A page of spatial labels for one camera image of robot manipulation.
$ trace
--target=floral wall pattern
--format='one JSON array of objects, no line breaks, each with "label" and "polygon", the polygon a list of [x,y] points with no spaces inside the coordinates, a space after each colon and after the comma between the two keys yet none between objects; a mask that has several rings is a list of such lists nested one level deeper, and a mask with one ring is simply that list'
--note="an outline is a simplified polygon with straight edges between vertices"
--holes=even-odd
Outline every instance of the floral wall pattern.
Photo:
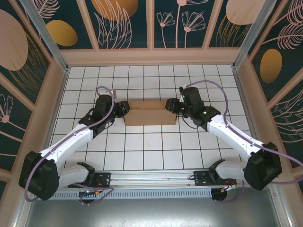
[{"label": "floral wall pattern", "polygon": [[273,10],[272,10],[271,12],[269,12],[269,16],[268,16],[268,18],[267,18],[265,24],[263,25],[261,31],[259,32],[259,34],[258,34],[256,40],[254,41],[254,43],[253,43],[252,46],[250,47],[250,50],[248,51],[248,54],[249,54],[249,55],[250,55],[251,52],[254,50],[254,48],[255,48],[257,42],[259,41],[259,38],[260,38],[261,34],[263,34],[264,30],[266,29],[266,27],[267,27],[267,25],[269,24],[271,18],[272,18],[273,15],[275,14],[276,9],[277,9],[278,6],[280,5],[281,1],[282,1],[282,0],[277,0],[276,3],[275,3],[275,5],[274,5]]},{"label": "floral wall pattern", "polygon": [[213,0],[155,0],[154,47],[202,47]]},{"label": "floral wall pattern", "polygon": [[49,61],[10,5],[0,5],[0,73],[35,103]]},{"label": "floral wall pattern", "polygon": [[289,0],[252,60],[269,101],[303,67],[303,0]]},{"label": "floral wall pattern", "polygon": [[33,3],[59,49],[92,49],[75,0],[33,0]]},{"label": "floral wall pattern", "polygon": [[[286,152],[303,162],[303,80],[272,109]],[[293,167],[298,164],[291,161]]]},{"label": "floral wall pattern", "polygon": [[11,171],[31,113],[0,85],[0,169]]},{"label": "floral wall pattern", "polygon": [[145,0],[85,0],[100,49],[147,48]]},{"label": "floral wall pattern", "polygon": [[19,4],[20,8],[22,9],[23,13],[26,15],[27,20],[31,23],[33,29],[36,31],[37,35],[39,35],[40,40],[43,42],[44,46],[46,47],[48,53],[53,56],[53,54],[51,53],[51,51],[48,49],[46,43],[44,42],[44,40],[41,38],[40,33],[38,32],[38,30],[36,29],[35,25],[33,24],[32,20],[29,18],[28,14],[25,12],[24,8],[22,7],[21,3],[19,0],[17,0],[17,3]]},{"label": "floral wall pattern", "polygon": [[223,0],[209,47],[240,47],[264,0]]}]

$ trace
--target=enclosure wall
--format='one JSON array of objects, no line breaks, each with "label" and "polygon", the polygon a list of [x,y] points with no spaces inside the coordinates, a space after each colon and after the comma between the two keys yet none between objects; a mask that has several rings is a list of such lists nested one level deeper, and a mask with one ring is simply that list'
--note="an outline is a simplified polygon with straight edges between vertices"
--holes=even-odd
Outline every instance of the enclosure wall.
[{"label": "enclosure wall", "polygon": [[[279,151],[303,162],[303,4],[277,1],[249,55],[238,70],[257,134]],[[295,162],[281,159],[281,180],[303,174]],[[302,187],[283,186],[297,221],[302,224]]]},{"label": "enclosure wall", "polygon": [[93,66],[232,63],[264,0],[51,2],[35,6],[65,61]]},{"label": "enclosure wall", "polygon": [[63,71],[13,0],[1,1],[0,31],[0,225],[8,226],[24,196],[24,157],[42,148]]}]

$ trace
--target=white tile floor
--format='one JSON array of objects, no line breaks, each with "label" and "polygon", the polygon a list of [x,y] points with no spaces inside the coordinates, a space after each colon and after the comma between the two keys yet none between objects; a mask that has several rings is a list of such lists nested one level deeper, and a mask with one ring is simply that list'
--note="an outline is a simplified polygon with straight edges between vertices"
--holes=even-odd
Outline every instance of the white tile floor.
[{"label": "white tile floor", "polygon": [[[229,65],[161,65],[73,67],[67,80],[51,144],[70,132],[97,99],[103,85],[117,92],[116,101],[165,100],[179,97],[178,87],[198,80],[223,86],[230,105],[230,121],[249,134],[249,127]],[[222,113],[224,96],[212,84],[197,84],[205,105]],[[191,129],[181,118],[176,125],[125,126],[122,118],[90,143],[82,146],[65,164],[86,162],[98,171],[208,168],[218,159],[240,161],[229,145],[202,128]]]}]

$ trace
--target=open cardboard box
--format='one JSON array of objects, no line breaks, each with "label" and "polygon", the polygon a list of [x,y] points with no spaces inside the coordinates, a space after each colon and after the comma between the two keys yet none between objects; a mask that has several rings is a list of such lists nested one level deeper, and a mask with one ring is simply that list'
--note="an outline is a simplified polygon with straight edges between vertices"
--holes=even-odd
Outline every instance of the open cardboard box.
[{"label": "open cardboard box", "polygon": [[165,109],[165,101],[133,101],[124,117],[126,126],[175,125],[177,116]]}]

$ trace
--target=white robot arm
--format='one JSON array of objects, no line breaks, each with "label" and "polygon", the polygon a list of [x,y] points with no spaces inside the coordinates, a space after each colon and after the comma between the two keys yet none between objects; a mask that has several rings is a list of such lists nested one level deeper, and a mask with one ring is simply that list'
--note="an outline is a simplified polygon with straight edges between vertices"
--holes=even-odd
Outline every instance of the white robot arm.
[{"label": "white robot arm", "polygon": [[[172,113],[193,120],[194,124],[201,126],[205,131],[216,135],[234,148],[244,162],[229,162],[223,159],[215,162],[209,168],[213,181],[218,177],[245,180],[256,190],[262,190],[274,180],[281,172],[282,167],[278,155],[257,148],[227,127],[221,113],[212,106],[204,106],[196,87],[180,88],[181,98],[171,98],[166,102],[166,109]],[[277,151],[273,143],[264,144],[246,135],[230,122],[228,125],[244,138],[272,150]]]},{"label": "white robot arm", "polygon": [[80,119],[79,124],[63,139],[51,147],[42,150],[40,153],[29,152],[24,159],[19,185],[25,188],[31,171],[43,157],[45,160],[43,160],[34,172],[28,187],[28,191],[42,200],[49,199],[58,188],[70,184],[85,182],[91,185],[95,180],[95,169],[90,165],[79,162],[69,168],[62,169],[60,167],[65,163],[66,159],[81,146],[96,138],[106,128],[108,123],[114,122],[117,117],[124,117],[130,110],[127,101],[114,103],[113,111],[103,122],[98,123],[109,113],[111,105],[112,97],[110,95],[100,95],[95,107],[90,109],[90,111]]}]

